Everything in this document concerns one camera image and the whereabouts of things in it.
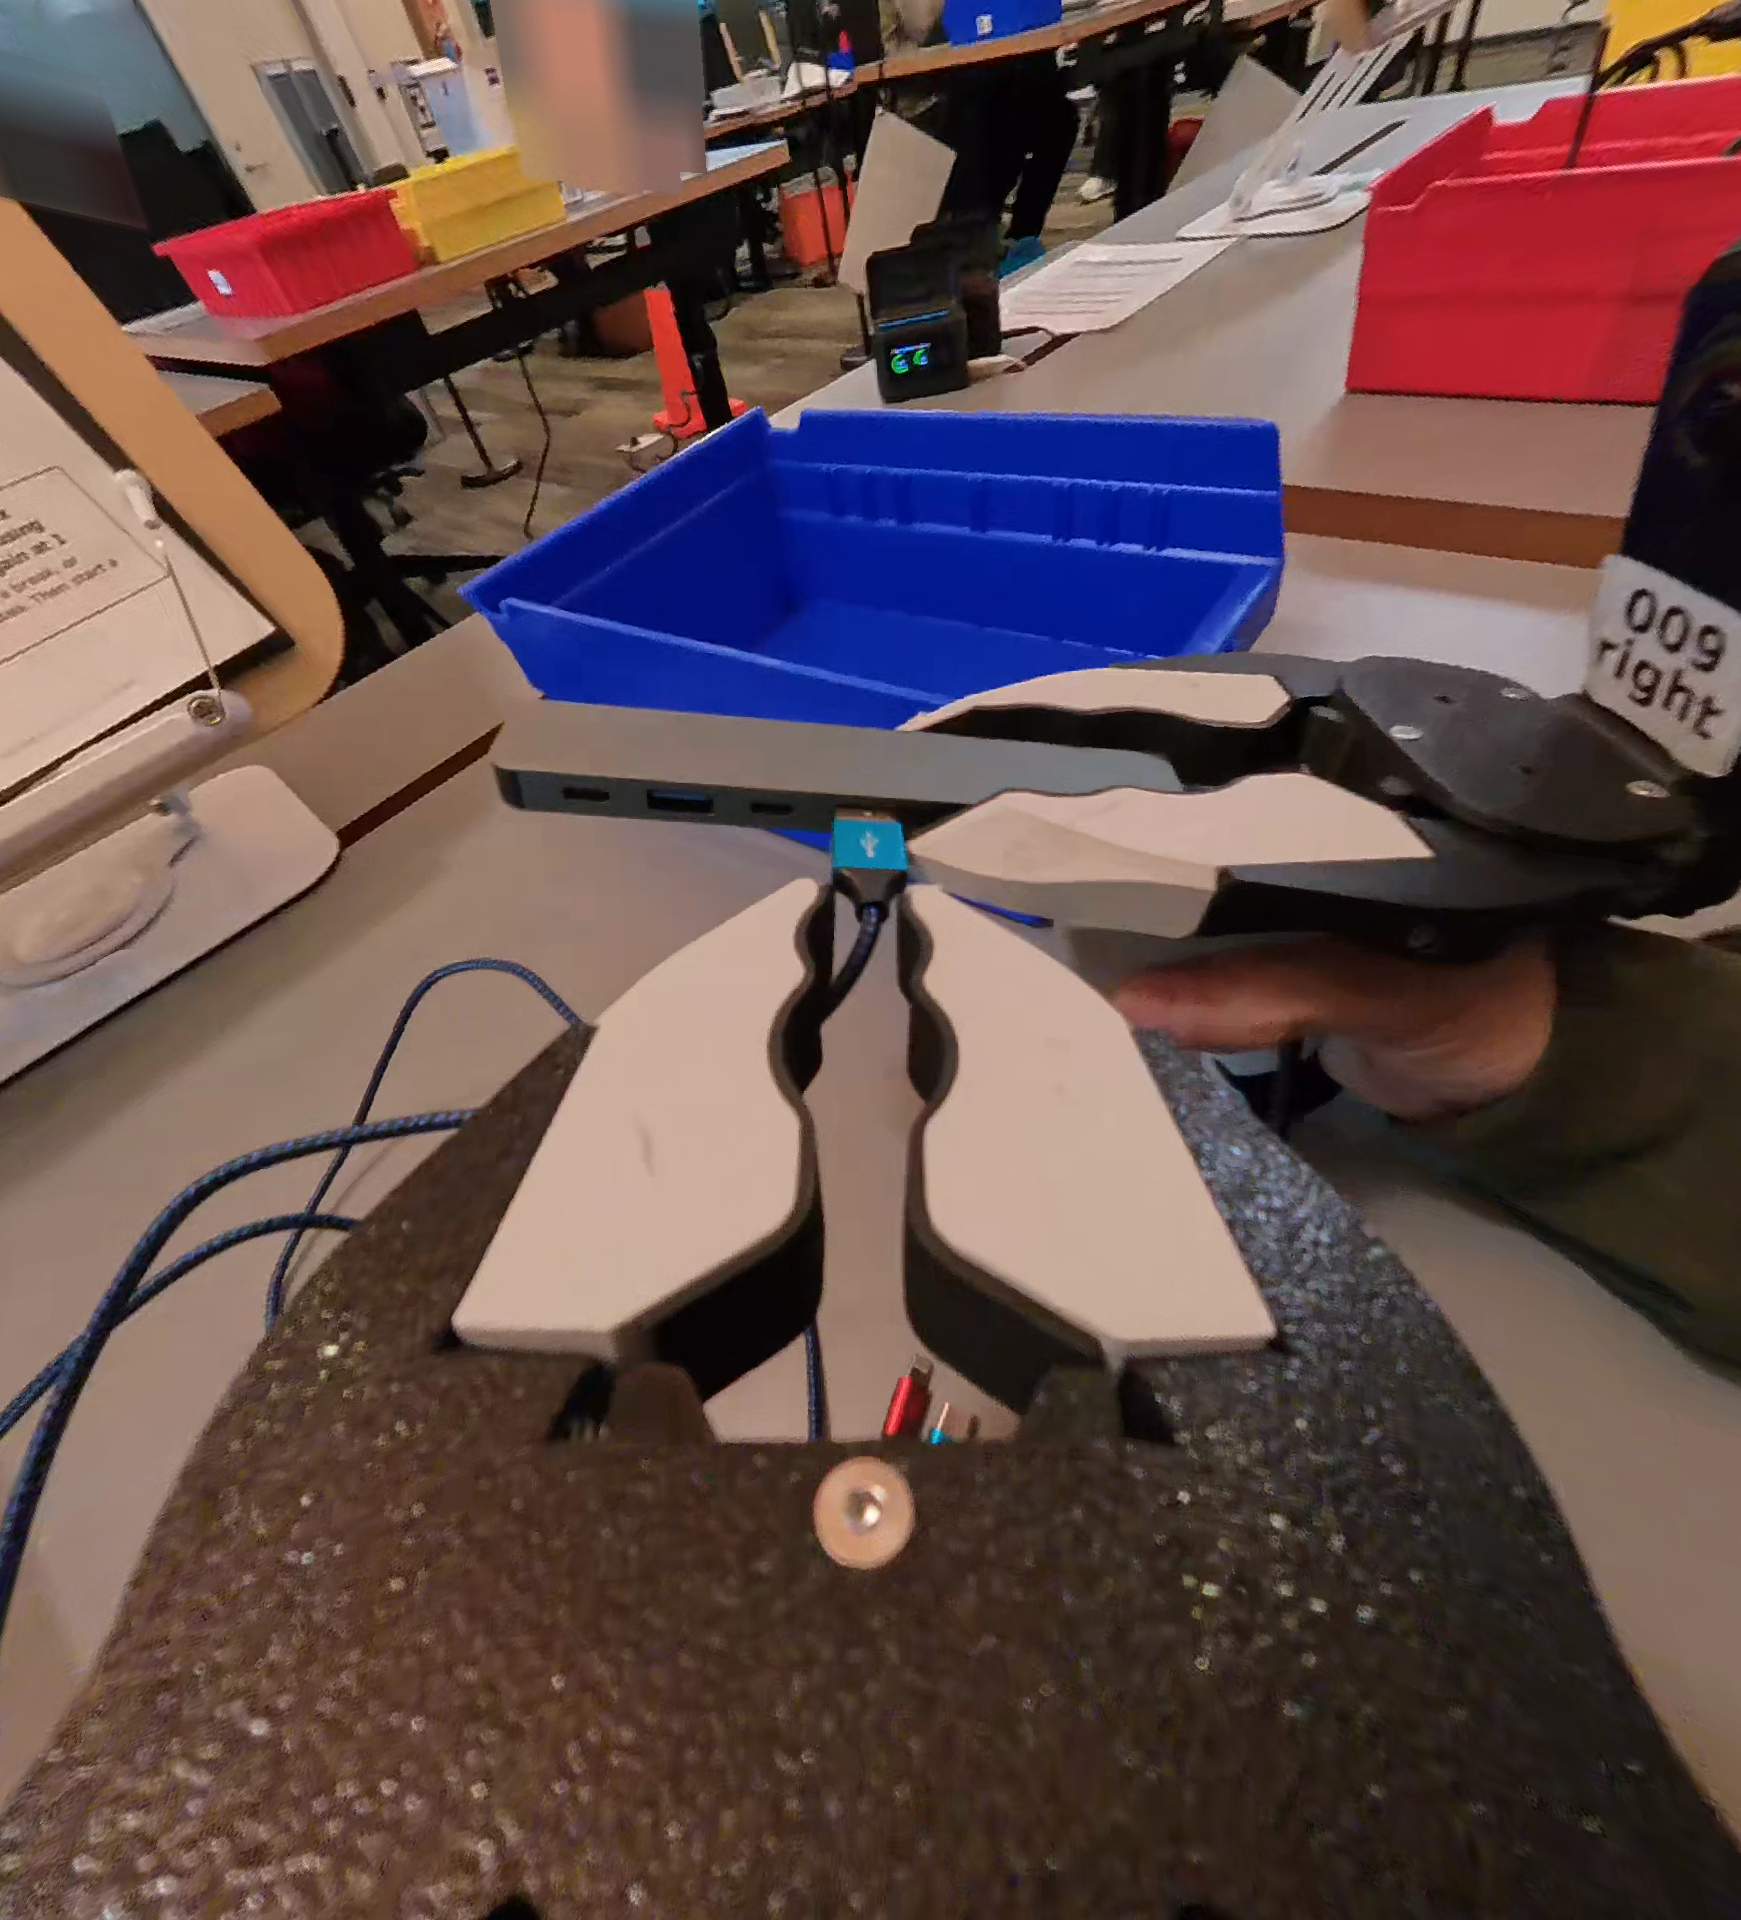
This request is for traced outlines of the grey board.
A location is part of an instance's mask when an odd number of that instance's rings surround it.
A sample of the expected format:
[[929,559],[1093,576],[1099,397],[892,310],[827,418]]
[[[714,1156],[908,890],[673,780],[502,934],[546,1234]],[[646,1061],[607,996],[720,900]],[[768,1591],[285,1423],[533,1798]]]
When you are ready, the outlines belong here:
[[867,134],[856,199],[848,216],[837,282],[867,301],[867,261],[905,248],[915,227],[929,227],[943,200],[956,149],[892,111],[878,111]]

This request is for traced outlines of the white paper sheet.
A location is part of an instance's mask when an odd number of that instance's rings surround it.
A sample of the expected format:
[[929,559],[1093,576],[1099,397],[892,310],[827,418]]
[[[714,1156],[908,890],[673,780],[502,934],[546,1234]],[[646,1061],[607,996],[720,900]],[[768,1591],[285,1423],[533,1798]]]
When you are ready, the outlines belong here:
[[1213,265],[1229,245],[1227,234],[1205,234],[1186,244],[1082,244],[1051,251],[1034,269],[1000,279],[1000,329],[1005,336],[1042,330],[1053,340],[1111,330]]

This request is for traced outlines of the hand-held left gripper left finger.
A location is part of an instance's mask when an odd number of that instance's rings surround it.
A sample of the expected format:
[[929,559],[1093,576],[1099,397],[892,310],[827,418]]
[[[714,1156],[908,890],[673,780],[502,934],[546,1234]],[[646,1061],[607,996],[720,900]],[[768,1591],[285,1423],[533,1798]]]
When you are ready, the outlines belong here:
[[669,1365],[711,1399],[826,1280],[809,1082],[830,890],[800,877],[677,947],[591,1029],[451,1309],[465,1348]]

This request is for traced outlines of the person's right hand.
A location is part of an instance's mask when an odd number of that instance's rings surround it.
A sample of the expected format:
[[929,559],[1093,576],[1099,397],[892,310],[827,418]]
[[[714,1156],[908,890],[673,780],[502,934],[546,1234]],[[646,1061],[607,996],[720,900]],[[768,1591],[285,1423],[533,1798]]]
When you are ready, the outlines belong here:
[[1130,1026],[1209,1056],[1315,1044],[1329,1077],[1380,1115],[1438,1119],[1531,1077],[1554,1032],[1558,969],[1545,941],[1445,966],[1306,940],[1152,966],[1111,1000]]

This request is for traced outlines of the slim grey USB hub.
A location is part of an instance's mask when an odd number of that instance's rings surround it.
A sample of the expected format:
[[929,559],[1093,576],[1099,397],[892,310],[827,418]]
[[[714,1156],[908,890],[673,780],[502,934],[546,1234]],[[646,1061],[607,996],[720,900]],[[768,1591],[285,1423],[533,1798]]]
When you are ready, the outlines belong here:
[[1185,791],[1125,749],[550,701],[501,728],[492,766],[525,812],[776,835],[827,835],[841,812],[928,828],[1008,791]]

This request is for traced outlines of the grey desk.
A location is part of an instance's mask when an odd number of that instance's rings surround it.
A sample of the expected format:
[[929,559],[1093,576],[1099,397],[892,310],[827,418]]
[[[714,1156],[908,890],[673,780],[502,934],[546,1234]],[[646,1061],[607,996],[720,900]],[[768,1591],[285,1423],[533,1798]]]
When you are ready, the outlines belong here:
[[[1539,692],[1576,685],[1596,575],[1291,538],[1267,644],[1422,657]],[[522,701],[473,619],[310,706],[244,761],[333,832],[331,877],[0,1091],[0,1408],[53,1358],[191,1176],[352,1115],[410,986],[494,955],[598,1016],[673,947],[820,868],[789,839],[525,818],[484,736]],[[830,1275],[822,1343],[839,1433],[867,1430],[913,1354],[897,1201],[913,1097],[888,947],[841,1010],[813,1091]],[[492,1097],[563,1032],[494,974],[439,986],[378,1115]],[[1644,1695],[1741,1836],[1741,1379],[1702,1365],[1506,1215],[1462,1198],[1349,1104],[1302,1153],[1412,1270],[1549,1477]],[[0,1803],[43,1754],[191,1443],[248,1358],[263,1248],[122,1328],[68,1427],[0,1666]],[[0,1447],[0,1511],[19,1463]]]

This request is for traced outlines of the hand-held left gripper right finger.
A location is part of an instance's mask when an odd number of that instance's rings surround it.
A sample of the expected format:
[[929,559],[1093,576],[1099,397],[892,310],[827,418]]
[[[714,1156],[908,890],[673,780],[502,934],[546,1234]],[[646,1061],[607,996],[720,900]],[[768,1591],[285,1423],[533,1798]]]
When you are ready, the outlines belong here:
[[1243,1358],[1277,1327],[1121,1016],[936,884],[897,924],[908,1000],[905,1309],[1002,1408],[1048,1374]]

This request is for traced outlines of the orange traffic cone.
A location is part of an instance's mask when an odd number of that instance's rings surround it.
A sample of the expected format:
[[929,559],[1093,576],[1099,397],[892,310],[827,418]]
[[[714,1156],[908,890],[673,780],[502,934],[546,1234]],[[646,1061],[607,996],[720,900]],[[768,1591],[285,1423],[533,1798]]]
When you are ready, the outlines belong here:
[[644,291],[644,313],[663,397],[661,409],[651,418],[651,432],[669,450],[683,450],[687,443],[706,438],[711,421],[706,418],[700,397],[704,370],[711,374],[711,387],[726,404],[723,415],[740,418],[745,401],[730,392],[704,302],[690,301],[677,308],[673,291],[663,282],[656,282]]

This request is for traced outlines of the red plastic bin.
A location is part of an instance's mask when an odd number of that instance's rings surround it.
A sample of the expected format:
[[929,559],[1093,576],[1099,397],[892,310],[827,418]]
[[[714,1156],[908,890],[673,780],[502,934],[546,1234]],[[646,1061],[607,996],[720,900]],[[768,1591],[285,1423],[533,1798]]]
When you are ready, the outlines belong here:
[[419,271],[389,186],[254,211],[152,244],[207,313],[293,320]]
[[1741,240],[1741,74],[1479,111],[1363,220],[1344,390],[1653,404],[1681,305]]

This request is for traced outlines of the grey wood-edged table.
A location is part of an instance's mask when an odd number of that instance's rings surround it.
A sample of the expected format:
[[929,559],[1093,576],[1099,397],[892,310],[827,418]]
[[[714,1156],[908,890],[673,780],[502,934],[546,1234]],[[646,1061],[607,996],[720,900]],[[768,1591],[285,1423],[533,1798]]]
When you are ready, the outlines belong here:
[[1264,418],[1281,432],[1294,535],[1596,569],[1623,540],[1650,409],[1349,392],[1363,227],[1227,248],[1134,320],[977,400],[1039,415]]

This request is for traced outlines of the yellow plastic bin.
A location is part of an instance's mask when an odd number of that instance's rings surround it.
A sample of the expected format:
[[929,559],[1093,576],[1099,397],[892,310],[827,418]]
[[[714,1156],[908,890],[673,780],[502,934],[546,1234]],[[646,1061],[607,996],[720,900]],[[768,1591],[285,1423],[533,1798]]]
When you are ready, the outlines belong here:
[[569,217],[559,185],[528,175],[518,146],[433,162],[389,182],[388,193],[402,231],[429,265],[447,265]]

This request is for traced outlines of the wooden table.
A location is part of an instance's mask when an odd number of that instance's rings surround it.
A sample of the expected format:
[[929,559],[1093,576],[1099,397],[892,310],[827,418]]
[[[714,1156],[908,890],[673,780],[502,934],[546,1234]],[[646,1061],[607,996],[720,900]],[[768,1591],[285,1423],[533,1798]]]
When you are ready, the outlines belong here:
[[661,286],[699,409],[709,428],[723,428],[735,401],[704,305],[735,251],[737,193],[782,170],[785,144],[759,141],[711,156],[706,173],[663,193],[601,199],[556,227],[297,316],[227,320],[189,302],[129,323],[126,333],[160,370],[269,387],[306,459],[327,469],[331,486],[358,490],[378,456],[403,460],[392,442],[408,425],[408,397]]

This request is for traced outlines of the instruction sheet on stand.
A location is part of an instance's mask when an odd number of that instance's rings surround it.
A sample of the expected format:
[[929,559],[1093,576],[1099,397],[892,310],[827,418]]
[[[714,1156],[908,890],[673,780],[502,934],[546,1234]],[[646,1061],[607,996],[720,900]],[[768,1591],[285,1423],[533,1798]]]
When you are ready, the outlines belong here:
[[102,452],[149,535],[174,530],[270,622],[0,795],[0,1089],[316,889],[335,835],[238,764],[333,685],[331,583],[27,211],[0,199],[0,351]]

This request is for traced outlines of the person's right forearm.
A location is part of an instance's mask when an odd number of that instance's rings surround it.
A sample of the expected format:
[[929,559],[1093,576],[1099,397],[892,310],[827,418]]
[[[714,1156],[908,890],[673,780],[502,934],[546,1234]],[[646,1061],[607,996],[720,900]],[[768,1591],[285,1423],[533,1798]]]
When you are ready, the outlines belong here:
[[1366,1128],[1741,1378],[1741,924],[1602,927],[1554,966],[1549,1046],[1518,1091]]

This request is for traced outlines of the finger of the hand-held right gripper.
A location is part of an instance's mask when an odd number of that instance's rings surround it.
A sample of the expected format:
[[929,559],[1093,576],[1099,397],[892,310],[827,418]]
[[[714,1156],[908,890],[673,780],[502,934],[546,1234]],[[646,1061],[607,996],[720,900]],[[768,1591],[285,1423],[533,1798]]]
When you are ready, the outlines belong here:
[[1294,752],[1306,733],[1306,671],[1291,691],[1255,664],[1076,668],[908,718],[901,733],[1120,746],[1151,754]]
[[1062,927],[1192,935],[1246,868],[1419,865],[1434,846],[1398,812],[1339,786],[1093,795],[1002,791],[915,835],[911,873],[962,900]]

